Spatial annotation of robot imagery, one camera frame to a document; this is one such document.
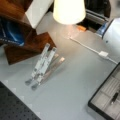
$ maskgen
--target table surface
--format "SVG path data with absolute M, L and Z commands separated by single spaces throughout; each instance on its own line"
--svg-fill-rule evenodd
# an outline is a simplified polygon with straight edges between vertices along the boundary
M 65 39 L 61 28 L 52 21 L 48 32 L 65 62 L 36 91 L 26 86 L 25 81 L 39 55 L 9 66 L 1 47 L 0 80 L 42 120 L 104 120 L 87 103 L 116 65 Z M 80 32 L 75 39 L 97 51 L 108 51 L 102 39 L 90 31 Z

